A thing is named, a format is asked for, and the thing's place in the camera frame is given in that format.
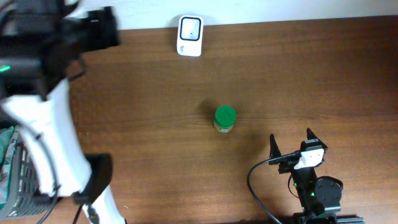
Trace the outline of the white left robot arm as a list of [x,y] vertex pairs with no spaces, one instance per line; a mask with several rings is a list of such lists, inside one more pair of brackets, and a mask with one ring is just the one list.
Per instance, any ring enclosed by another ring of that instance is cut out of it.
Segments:
[[111,191],[112,157],[85,154],[70,111],[81,55],[119,45],[113,8],[72,16],[79,2],[1,2],[1,219],[46,221],[70,197],[90,223],[124,223]]

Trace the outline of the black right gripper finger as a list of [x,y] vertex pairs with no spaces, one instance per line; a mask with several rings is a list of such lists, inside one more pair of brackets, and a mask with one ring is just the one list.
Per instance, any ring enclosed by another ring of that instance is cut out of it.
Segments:
[[315,133],[310,129],[306,129],[307,132],[307,143],[317,143],[318,145],[321,145],[323,149],[328,149],[328,146],[321,140],[319,139]]
[[275,136],[273,134],[270,135],[270,153],[269,153],[269,159],[272,159],[272,161],[269,162],[269,164],[278,164],[277,158],[280,158],[282,156],[279,147],[276,143]]

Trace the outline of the green lid jar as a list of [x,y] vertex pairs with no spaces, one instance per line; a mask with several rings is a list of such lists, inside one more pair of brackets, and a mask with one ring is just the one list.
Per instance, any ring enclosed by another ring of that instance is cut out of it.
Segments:
[[230,132],[236,122],[237,114],[230,105],[223,105],[216,109],[214,127],[221,133]]

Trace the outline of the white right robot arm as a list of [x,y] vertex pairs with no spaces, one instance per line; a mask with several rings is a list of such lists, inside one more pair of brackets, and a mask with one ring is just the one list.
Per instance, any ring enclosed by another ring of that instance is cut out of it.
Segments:
[[270,135],[271,165],[279,166],[280,174],[290,174],[303,212],[295,213],[292,223],[364,223],[364,218],[349,215],[338,216],[343,182],[330,176],[317,176],[315,168],[325,160],[328,146],[311,129],[307,129],[307,139],[301,142],[300,149],[291,154],[281,154],[273,134]]

